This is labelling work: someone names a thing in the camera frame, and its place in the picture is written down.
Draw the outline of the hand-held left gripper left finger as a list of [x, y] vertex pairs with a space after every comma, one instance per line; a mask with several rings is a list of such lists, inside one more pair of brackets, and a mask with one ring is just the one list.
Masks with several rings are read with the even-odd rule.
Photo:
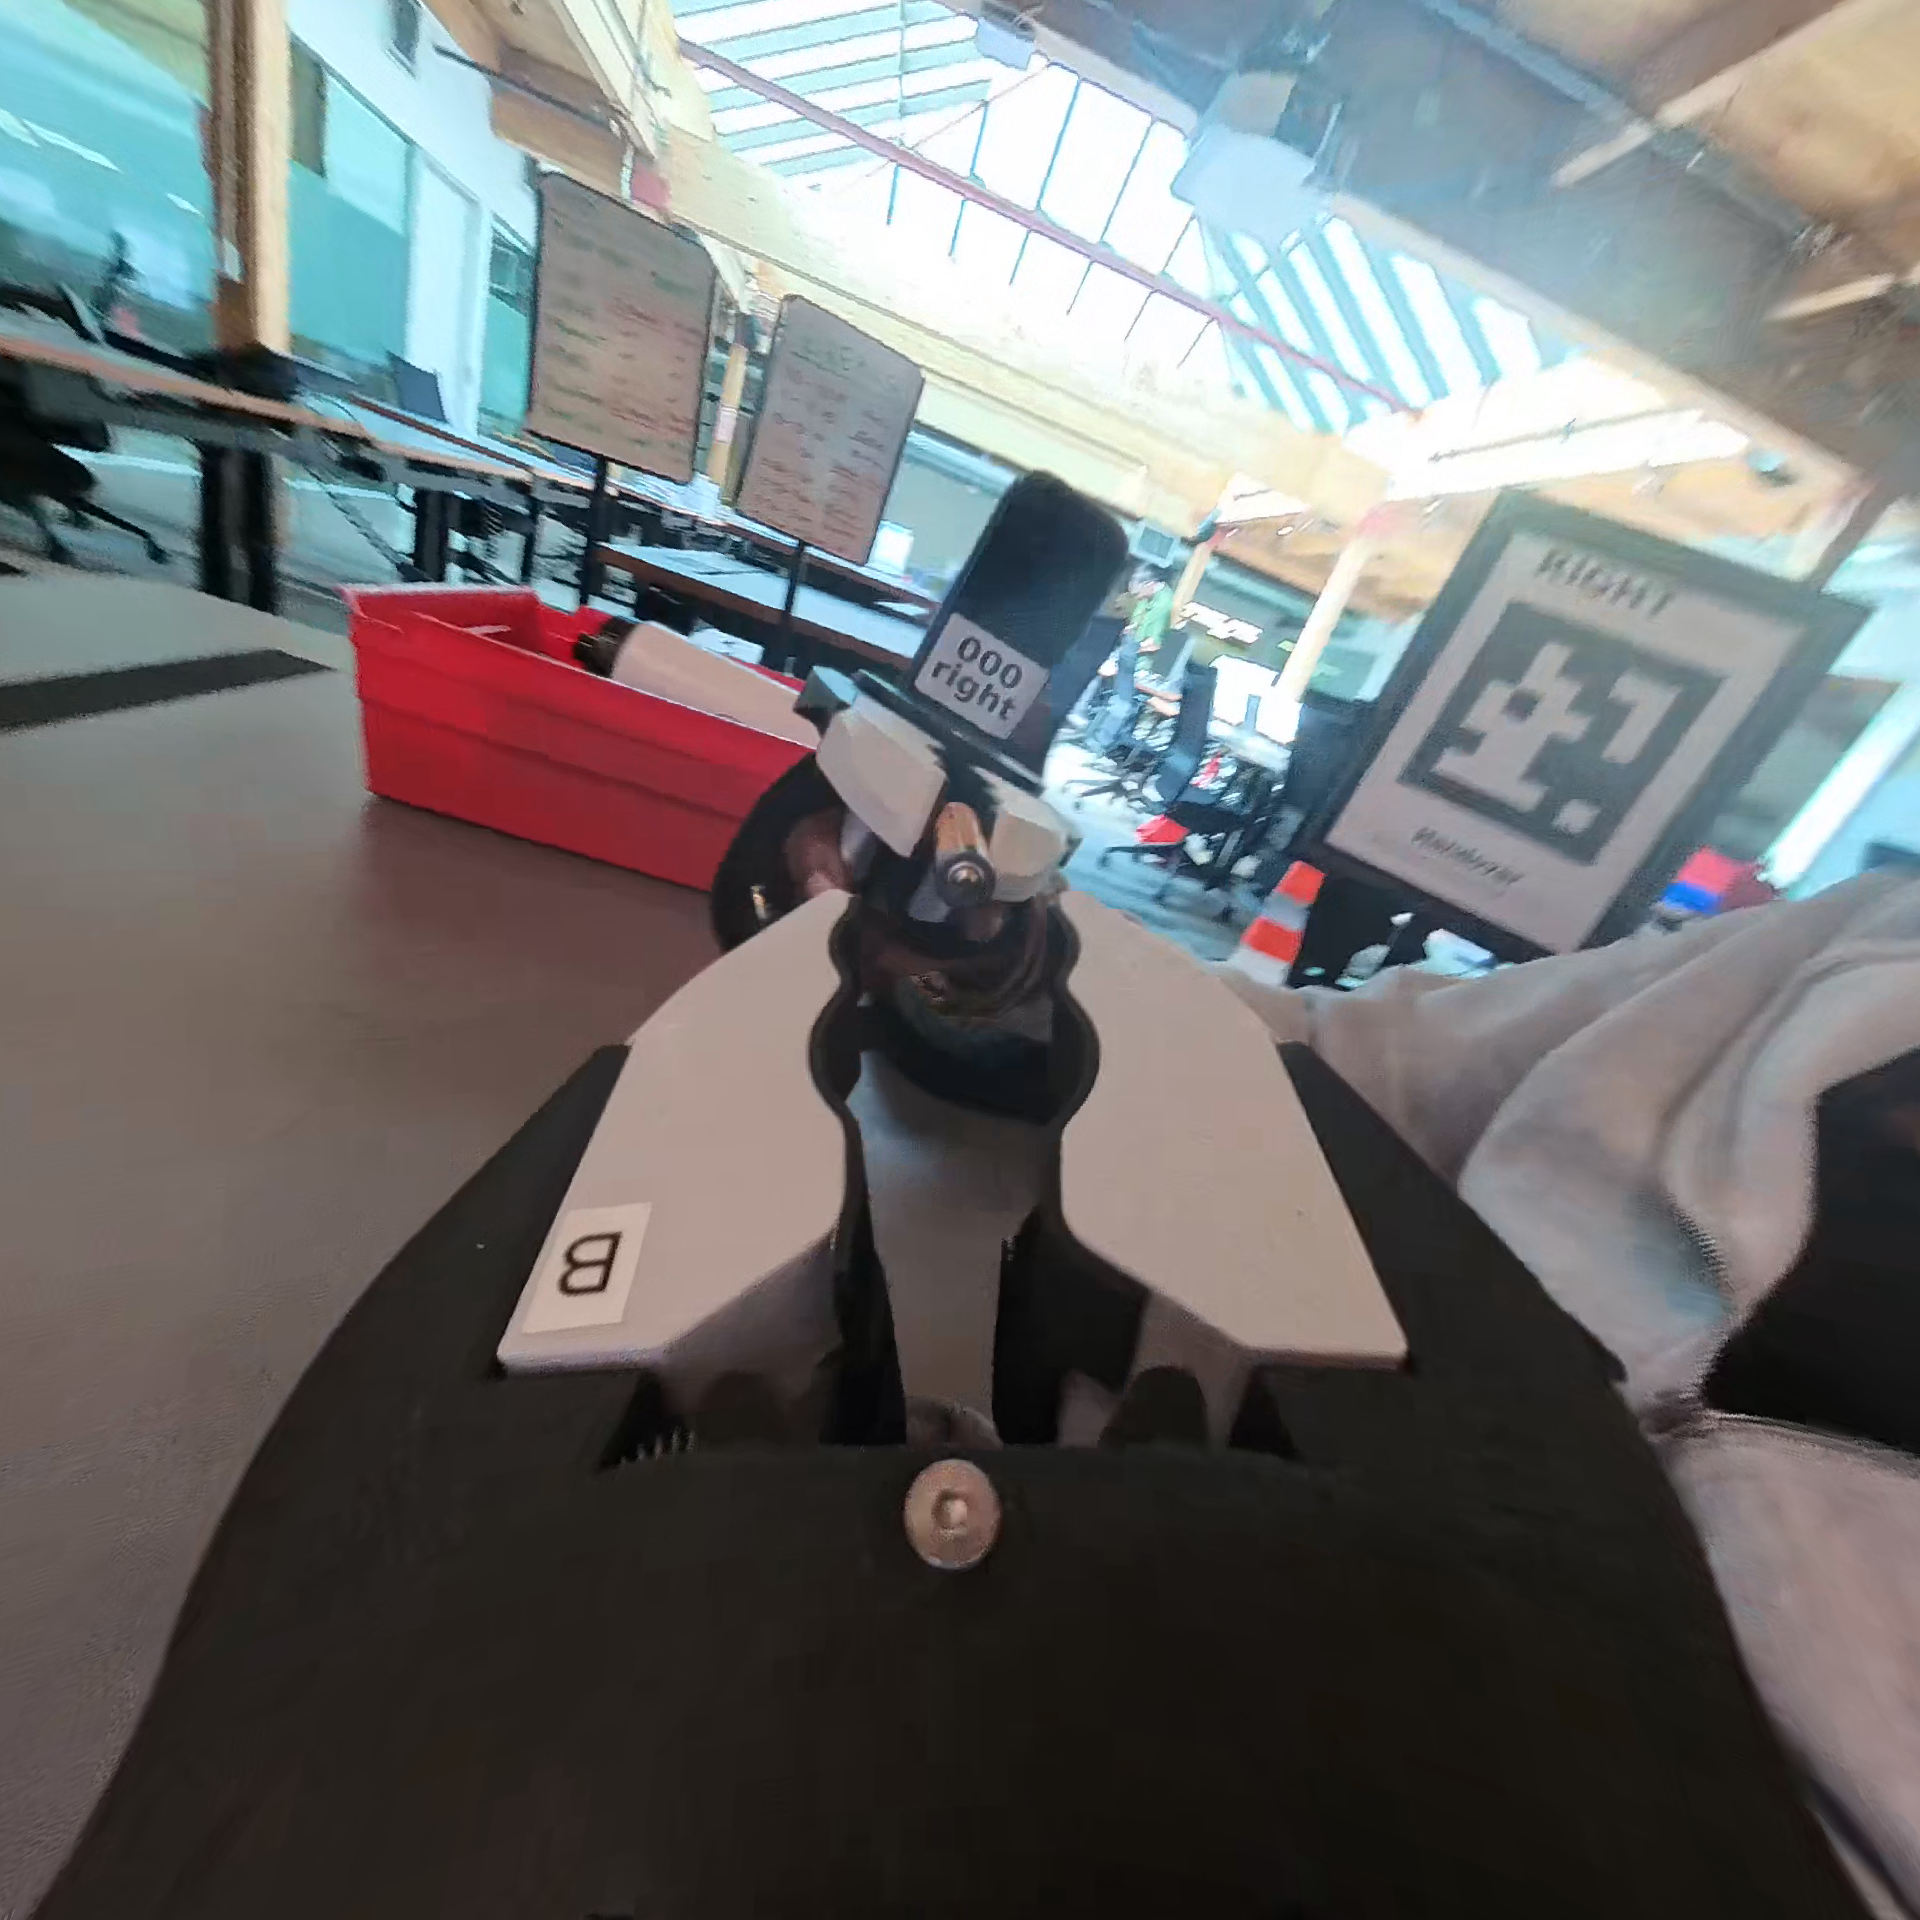
[[497, 1346], [507, 1375], [749, 1375], [808, 1396], [835, 1351], [846, 1131], [809, 1061], [840, 990], [825, 894], [652, 1011]]

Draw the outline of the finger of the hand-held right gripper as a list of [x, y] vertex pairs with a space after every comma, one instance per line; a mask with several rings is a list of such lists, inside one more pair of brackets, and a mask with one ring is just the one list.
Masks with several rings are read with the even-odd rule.
[[986, 861], [996, 906], [1030, 906], [1060, 887], [1079, 831], [1047, 800], [1013, 782], [986, 786]]
[[882, 702], [855, 702], [826, 722], [816, 763], [869, 840], [890, 853], [917, 853], [946, 796], [932, 737]]

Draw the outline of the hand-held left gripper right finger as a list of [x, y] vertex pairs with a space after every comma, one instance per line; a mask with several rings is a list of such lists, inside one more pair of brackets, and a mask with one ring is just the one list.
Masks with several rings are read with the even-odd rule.
[[1174, 1368], [1204, 1396], [1241, 1396], [1261, 1365], [1397, 1371], [1404, 1328], [1258, 1014], [1127, 913], [1059, 910], [1094, 1051], [1060, 1221], [1140, 1289], [1123, 1371]]

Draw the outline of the copper black battery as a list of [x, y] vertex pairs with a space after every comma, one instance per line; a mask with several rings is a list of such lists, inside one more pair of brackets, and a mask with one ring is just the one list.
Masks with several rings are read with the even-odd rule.
[[907, 894], [907, 919], [946, 926], [996, 906], [989, 831], [966, 803], [946, 803], [929, 823], [925, 861]]

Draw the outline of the red plastic bin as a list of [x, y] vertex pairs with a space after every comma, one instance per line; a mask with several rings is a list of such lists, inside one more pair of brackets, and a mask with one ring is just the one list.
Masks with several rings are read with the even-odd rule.
[[367, 793], [469, 829], [709, 891], [760, 793], [813, 753], [798, 687], [775, 730], [604, 680], [584, 639], [624, 639], [598, 612], [532, 588], [344, 588]]

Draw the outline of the person's right forearm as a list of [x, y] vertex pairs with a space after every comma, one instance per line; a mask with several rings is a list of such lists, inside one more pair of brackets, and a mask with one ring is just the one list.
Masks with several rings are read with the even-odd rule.
[[1916, 1051], [1916, 880], [1361, 990], [1217, 978], [1310, 1048], [1555, 1304], [1673, 1379], [1803, 1257], [1817, 1101]]

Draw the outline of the person's right hand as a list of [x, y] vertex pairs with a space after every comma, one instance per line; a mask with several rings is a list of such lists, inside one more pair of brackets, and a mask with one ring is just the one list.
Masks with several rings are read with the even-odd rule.
[[793, 909], [813, 900], [855, 900], [872, 866], [872, 833], [845, 809], [798, 820], [780, 841]]

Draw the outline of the black office chair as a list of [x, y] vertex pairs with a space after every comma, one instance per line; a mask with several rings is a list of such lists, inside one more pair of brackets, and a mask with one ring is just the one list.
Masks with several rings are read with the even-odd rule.
[[1167, 881], [1181, 874], [1213, 867], [1241, 829], [1243, 809], [1201, 786], [1213, 760], [1213, 702], [1217, 695], [1214, 663], [1186, 666], [1181, 706], [1168, 742], [1151, 763], [1131, 800], [1146, 810], [1128, 846], [1113, 846], [1094, 857], [1099, 867], [1116, 859], [1161, 866]]

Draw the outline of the white bottle black cap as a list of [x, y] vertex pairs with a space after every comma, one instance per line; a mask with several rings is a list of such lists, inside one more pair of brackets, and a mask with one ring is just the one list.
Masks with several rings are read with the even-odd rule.
[[759, 663], [716, 655], [659, 622], [608, 620], [571, 643], [575, 666], [645, 697], [816, 749], [819, 727], [798, 713], [802, 687]]

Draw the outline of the orange traffic cone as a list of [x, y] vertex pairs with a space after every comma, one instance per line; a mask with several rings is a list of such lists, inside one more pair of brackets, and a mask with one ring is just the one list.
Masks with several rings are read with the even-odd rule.
[[1261, 901], [1258, 916], [1243, 928], [1228, 968], [1264, 988], [1288, 986], [1321, 887], [1324, 874], [1304, 859], [1291, 859]]

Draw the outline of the handwritten whiteboard on stand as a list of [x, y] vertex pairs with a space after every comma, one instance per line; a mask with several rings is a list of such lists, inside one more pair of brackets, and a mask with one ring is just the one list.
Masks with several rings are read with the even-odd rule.
[[696, 237], [542, 174], [525, 429], [591, 459], [581, 606], [609, 539], [612, 469], [692, 479], [716, 292]]
[[925, 372], [819, 302], [778, 302], [732, 511], [808, 562], [865, 570], [917, 415]]

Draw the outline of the framed marker sign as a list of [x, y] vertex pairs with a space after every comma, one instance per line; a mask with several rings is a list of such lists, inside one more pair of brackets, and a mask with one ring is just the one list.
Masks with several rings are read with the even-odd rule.
[[1504, 961], [1632, 933], [1867, 609], [1504, 492], [1304, 840]]

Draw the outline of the person's black shirt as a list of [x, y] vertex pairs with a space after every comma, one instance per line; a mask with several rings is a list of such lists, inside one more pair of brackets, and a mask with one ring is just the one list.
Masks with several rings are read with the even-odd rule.
[[1916, 1053], [1817, 1101], [1805, 1248], [1723, 1345], [1702, 1399], [1916, 1456]]

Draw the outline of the person's grey hooded jacket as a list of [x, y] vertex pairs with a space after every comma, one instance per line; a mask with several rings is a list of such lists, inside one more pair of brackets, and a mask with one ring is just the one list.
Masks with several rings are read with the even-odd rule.
[[1873, 1918], [1916, 1914], [1916, 1462], [1753, 1418], [1656, 1439], [1746, 1670]]

